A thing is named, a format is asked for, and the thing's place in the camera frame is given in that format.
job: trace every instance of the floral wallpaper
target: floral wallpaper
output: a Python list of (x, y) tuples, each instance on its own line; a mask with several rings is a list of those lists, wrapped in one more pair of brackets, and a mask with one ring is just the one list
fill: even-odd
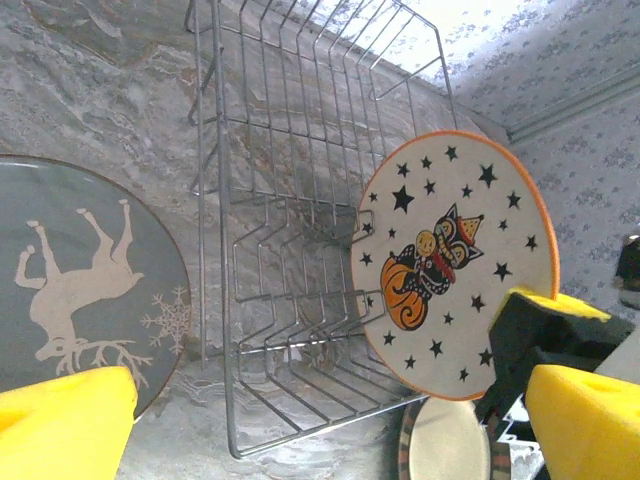
[(640, 223), (640, 95), (512, 150), (551, 214), (562, 291), (640, 324), (611, 286), (621, 238)]
[[(286, 11), (291, 1), (272, 5)], [(640, 0), (402, 1), (438, 27), (456, 100), (506, 127), (638, 62)], [(438, 55), (433, 31), (407, 24), (394, 0), (297, 8), (300, 18), (315, 8), (313, 22), (406, 71)], [(444, 87), (439, 65), (420, 75)]]

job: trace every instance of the wire dish rack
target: wire dish rack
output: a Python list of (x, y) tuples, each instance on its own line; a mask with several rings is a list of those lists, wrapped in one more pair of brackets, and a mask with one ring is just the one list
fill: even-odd
[[(231, 454), (420, 400), (369, 350), (357, 306), (366, 313), (371, 292), (351, 284), (349, 247), (382, 160), (433, 129), (434, 108), (457, 127), (436, 27), (393, 0), (192, 0), (185, 28), (198, 83), (188, 118), (198, 129), (200, 317), (204, 219), (217, 197)], [(385, 59), (412, 37), (425, 39), (424, 58), (407, 73)], [(421, 94), (429, 69), (446, 89), (435, 104)]]

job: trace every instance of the decorative plate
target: decorative plate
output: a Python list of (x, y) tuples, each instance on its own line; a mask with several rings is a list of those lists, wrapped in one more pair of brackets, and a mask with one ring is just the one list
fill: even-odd
[(428, 398), (402, 417), (399, 480), (509, 480), (509, 444), (497, 443), (478, 424), (471, 402)]
[(351, 251), (367, 339), (412, 388), (453, 400), (495, 381), (488, 331), (515, 286), (555, 298), (558, 250), (533, 181), (500, 145), (435, 132), (396, 150), (360, 203)]
[(175, 242), (131, 193), (93, 172), (0, 156), (0, 391), (126, 365), (139, 415), (189, 328)]

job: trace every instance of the reindeer design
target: reindeer design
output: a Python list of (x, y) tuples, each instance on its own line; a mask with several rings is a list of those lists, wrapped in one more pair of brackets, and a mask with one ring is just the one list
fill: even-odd
[(36, 352), (37, 360), (62, 357), (56, 374), (60, 375), (65, 370), (74, 373), (75, 369), (80, 368), (79, 359), (82, 352), (96, 348), (95, 359), (91, 365), (101, 366), (107, 364), (103, 356), (104, 350), (111, 347), (118, 352), (118, 364), (128, 364), (136, 384), (142, 382), (147, 385), (138, 366), (149, 365), (152, 359), (131, 355), (125, 345), (133, 343), (132, 341), (89, 342), (84, 338), (77, 338), (73, 327), (72, 315), (75, 312), (99, 300), (121, 297), (144, 276), (142, 273), (133, 273), (127, 261), (127, 250), (133, 241), (130, 206), (125, 199), (120, 200), (120, 204), (124, 210), (124, 232), (115, 248), (113, 239), (100, 228), (93, 214), (84, 208), (77, 210), (93, 227), (100, 240), (100, 245), (93, 255), (91, 268), (87, 269), (61, 272), (49, 246), (45, 228), (36, 220), (28, 221), (27, 225), (35, 229), (42, 244), (45, 278), (26, 277), (27, 262), (36, 251), (33, 245), (29, 245), (20, 254), (15, 283), (21, 287), (38, 290), (31, 301), (29, 315), (33, 322), (45, 330), (48, 340)]

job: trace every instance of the snowflake design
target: snowflake design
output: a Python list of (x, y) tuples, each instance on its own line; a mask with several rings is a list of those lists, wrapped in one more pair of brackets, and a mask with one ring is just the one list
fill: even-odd
[(171, 293), (175, 295), (173, 303), (165, 302), (162, 295), (153, 296), (153, 305), (159, 305), (162, 313), (155, 318), (145, 315), (141, 320), (144, 327), (149, 328), (151, 325), (159, 325), (162, 327), (160, 333), (151, 337), (151, 346), (160, 346), (160, 341), (165, 337), (173, 338), (173, 345), (169, 350), (175, 355), (182, 352), (182, 338), (189, 328), (189, 319), (191, 318), (191, 305), (184, 303), (182, 296), (187, 290), (181, 286), (174, 288)]

